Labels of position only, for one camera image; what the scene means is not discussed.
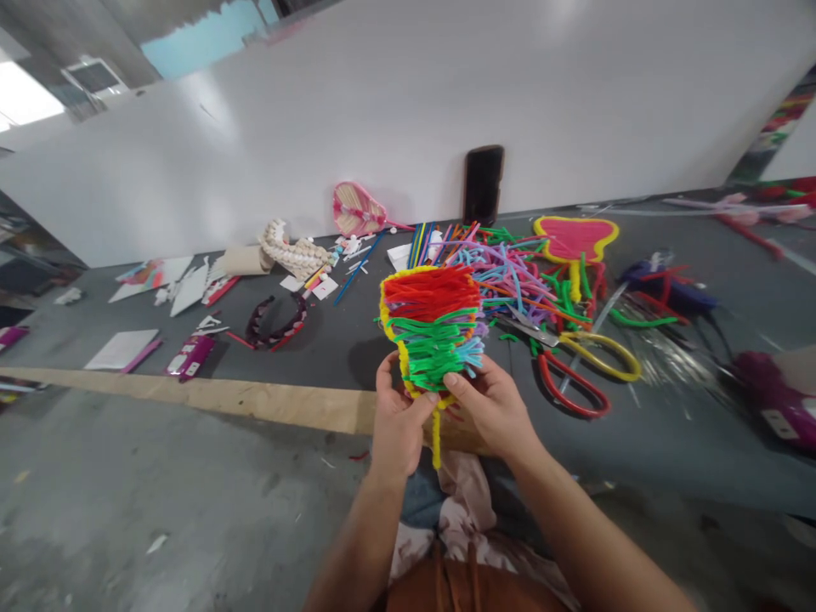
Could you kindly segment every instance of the smartphone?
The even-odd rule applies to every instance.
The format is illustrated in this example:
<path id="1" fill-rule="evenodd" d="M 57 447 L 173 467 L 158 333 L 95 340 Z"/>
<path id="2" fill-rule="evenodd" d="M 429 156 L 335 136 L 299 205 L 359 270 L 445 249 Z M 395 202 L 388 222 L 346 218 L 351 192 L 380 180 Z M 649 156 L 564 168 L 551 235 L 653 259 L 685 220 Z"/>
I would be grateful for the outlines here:
<path id="1" fill-rule="evenodd" d="M 504 172 L 504 147 L 498 144 L 473 149 L 465 156 L 462 222 L 490 227 L 499 209 L 499 183 Z"/>

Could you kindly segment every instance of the headband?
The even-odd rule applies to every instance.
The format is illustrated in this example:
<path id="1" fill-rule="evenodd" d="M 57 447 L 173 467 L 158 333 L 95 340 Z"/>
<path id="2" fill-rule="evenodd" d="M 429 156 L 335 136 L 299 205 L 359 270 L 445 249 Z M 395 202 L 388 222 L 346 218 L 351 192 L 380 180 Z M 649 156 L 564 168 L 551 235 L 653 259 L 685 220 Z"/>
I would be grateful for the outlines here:
<path id="1" fill-rule="evenodd" d="M 275 296 L 267 297 L 252 311 L 249 323 L 246 324 L 245 338 L 254 348 L 272 349 L 274 352 L 292 340 L 292 337 L 303 329 L 303 322 L 306 320 L 306 300 L 299 293 L 290 293 L 290 295 L 297 304 L 297 313 L 283 327 L 272 331 L 266 337 L 261 335 L 261 319 L 266 315 L 269 306 L 275 301 Z"/>

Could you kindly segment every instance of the wooden edge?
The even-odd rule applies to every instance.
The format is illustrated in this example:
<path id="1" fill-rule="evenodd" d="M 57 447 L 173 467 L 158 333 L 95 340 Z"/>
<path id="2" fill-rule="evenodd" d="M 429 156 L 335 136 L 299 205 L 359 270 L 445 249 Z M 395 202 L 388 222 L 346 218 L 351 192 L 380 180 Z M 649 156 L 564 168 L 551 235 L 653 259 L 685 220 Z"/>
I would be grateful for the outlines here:
<path id="1" fill-rule="evenodd" d="M 140 400 L 183 404 L 204 411 L 342 434 L 371 436 L 374 433 L 377 401 L 374 391 L 220 378 L 193 378 L 181 383 L 176 378 L 164 376 L 46 368 L 0 367 L 0 376 L 103 394 L 126 395 Z M 465 411 L 457 411 L 456 415 L 464 421 L 443 419 L 443 448 L 489 455 L 469 415 Z M 429 445 L 430 420 L 426 423 L 425 434 L 425 444 Z"/>

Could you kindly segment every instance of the yellow-handled scissors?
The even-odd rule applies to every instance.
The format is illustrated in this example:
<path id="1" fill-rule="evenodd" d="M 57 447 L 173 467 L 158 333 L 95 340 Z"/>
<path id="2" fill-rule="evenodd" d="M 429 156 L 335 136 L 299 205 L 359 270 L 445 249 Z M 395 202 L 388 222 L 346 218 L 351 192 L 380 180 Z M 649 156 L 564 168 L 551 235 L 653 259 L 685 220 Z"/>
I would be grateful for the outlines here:
<path id="1" fill-rule="evenodd" d="M 621 346 L 612 338 L 601 336 L 600 334 L 592 333 L 590 331 L 566 331 L 560 336 L 556 336 L 546 329 L 541 329 L 526 315 L 513 308 L 513 306 L 508 305 L 508 307 L 513 313 L 515 319 L 499 315 L 500 318 L 513 325 L 519 331 L 543 344 L 545 347 L 552 349 L 558 346 L 559 343 L 564 344 L 573 349 L 576 354 L 579 354 L 581 357 L 592 363 L 604 374 L 615 377 L 625 383 L 631 383 L 640 378 L 641 366 L 638 359 L 632 353 L 630 353 L 626 347 Z M 602 344 L 616 353 L 620 357 L 620 360 L 626 364 L 626 371 L 618 370 L 605 361 L 599 359 L 587 347 L 581 345 L 581 340 L 589 340 L 597 344 Z M 563 406 L 582 415 L 583 417 L 589 418 L 602 417 L 609 412 L 611 405 L 609 404 L 609 399 L 606 397 L 606 395 L 600 389 L 587 381 L 584 377 L 580 376 L 571 368 L 555 359 L 550 351 L 545 350 L 542 354 L 538 355 L 538 365 L 544 385 L 547 387 L 553 398 L 560 402 Z M 553 381 L 550 375 L 550 366 L 554 366 L 565 376 L 572 378 L 576 383 L 581 385 L 588 392 L 587 394 L 597 400 L 598 408 L 589 410 L 567 398 L 564 393 L 558 389 L 558 386 Z"/>
<path id="2" fill-rule="evenodd" d="M 515 320 L 508 319 L 514 325 L 516 321 L 520 324 L 515 325 L 521 331 L 534 337 L 536 340 L 550 347 L 551 349 L 557 347 L 559 344 L 565 344 L 573 349 L 577 354 L 589 361 L 593 366 L 597 367 L 601 372 L 608 376 L 617 378 L 624 383 L 633 383 L 638 380 L 641 375 L 640 361 L 635 357 L 628 348 L 622 346 L 610 337 L 601 336 L 592 331 L 565 331 L 560 336 L 550 333 L 545 329 L 541 329 L 534 325 L 526 315 L 518 312 L 513 306 L 508 305 L 510 312 L 513 313 Z M 618 370 L 605 361 L 599 359 L 592 351 L 581 344 L 582 340 L 589 340 L 596 344 L 602 344 L 607 349 L 617 354 L 620 360 L 626 364 L 626 371 Z"/>

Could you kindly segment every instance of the scissor blade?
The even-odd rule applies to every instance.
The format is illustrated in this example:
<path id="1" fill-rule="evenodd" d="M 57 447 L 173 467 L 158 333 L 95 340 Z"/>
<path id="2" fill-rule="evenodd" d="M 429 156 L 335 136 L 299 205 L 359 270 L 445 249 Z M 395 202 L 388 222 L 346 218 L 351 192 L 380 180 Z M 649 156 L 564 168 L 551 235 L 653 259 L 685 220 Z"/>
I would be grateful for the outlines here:
<path id="1" fill-rule="evenodd" d="M 545 344 L 546 346 L 552 348 L 558 345 L 558 337 L 551 334 L 546 329 L 541 329 L 539 326 L 534 325 L 530 319 L 526 316 L 518 312 L 513 306 L 510 306 L 510 311 L 513 313 L 518 320 L 511 319 L 510 317 L 502 316 L 502 320 L 506 321 L 516 329 L 524 332 L 534 340 Z"/>

